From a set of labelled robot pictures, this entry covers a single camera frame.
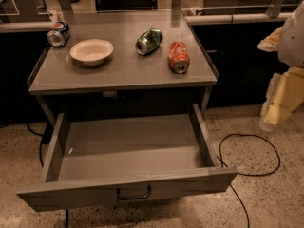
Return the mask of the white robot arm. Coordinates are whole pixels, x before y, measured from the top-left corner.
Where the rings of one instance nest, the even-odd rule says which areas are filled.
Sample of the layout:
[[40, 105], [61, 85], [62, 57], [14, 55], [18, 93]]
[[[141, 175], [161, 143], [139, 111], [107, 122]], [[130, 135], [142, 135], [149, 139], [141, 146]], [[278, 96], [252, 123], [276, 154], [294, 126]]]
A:
[[304, 2], [257, 48], [277, 52], [278, 60], [289, 67], [282, 75], [274, 74], [260, 112], [259, 127], [273, 131], [304, 103]]

